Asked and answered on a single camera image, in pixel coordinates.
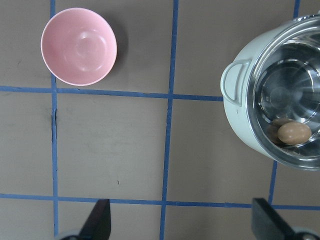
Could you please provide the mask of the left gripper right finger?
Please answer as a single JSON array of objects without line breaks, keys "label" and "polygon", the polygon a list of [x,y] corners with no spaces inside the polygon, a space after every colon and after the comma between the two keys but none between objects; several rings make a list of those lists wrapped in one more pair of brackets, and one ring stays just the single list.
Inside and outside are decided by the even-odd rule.
[{"label": "left gripper right finger", "polygon": [[295,232],[264,198],[253,198],[251,230],[257,240],[292,240]]}]

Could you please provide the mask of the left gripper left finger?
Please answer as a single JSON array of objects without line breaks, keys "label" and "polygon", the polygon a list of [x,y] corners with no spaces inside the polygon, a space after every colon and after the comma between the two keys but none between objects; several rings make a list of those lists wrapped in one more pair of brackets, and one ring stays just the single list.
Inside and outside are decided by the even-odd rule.
[{"label": "left gripper left finger", "polygon": [[111,235],[111,207],[109,199],[99,199],[78,236],[81,240],[108,240]]}]

